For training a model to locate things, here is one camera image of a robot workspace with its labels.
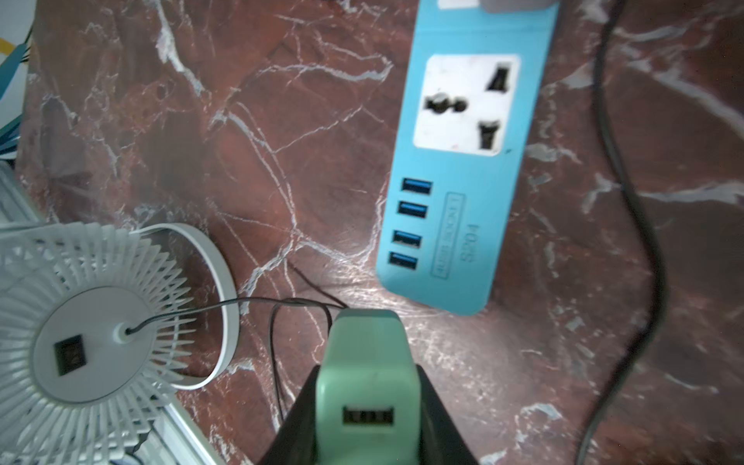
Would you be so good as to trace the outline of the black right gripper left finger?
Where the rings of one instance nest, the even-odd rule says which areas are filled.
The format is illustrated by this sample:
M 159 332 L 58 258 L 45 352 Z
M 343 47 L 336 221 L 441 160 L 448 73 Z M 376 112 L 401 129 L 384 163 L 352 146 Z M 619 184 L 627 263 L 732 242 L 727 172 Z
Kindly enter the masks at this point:
M 316 385 L 320 366 L 310 371 L 296 402 L 259 465 L 316 463 Z

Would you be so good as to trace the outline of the green USB charger plug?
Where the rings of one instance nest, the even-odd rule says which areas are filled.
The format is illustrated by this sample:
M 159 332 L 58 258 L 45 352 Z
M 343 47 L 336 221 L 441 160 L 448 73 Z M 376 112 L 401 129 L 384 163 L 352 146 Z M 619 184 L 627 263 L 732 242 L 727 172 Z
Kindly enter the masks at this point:
M 345 309 L 316 382 L 319 464 L 418 464 L 422 386 L 391 310 Z

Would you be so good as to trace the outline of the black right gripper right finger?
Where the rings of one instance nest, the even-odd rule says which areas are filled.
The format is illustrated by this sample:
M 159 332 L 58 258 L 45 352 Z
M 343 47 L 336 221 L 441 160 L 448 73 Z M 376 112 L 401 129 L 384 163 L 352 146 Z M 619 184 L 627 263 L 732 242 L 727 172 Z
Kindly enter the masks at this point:
M 420 464 L 478 465 L 421 365 Z

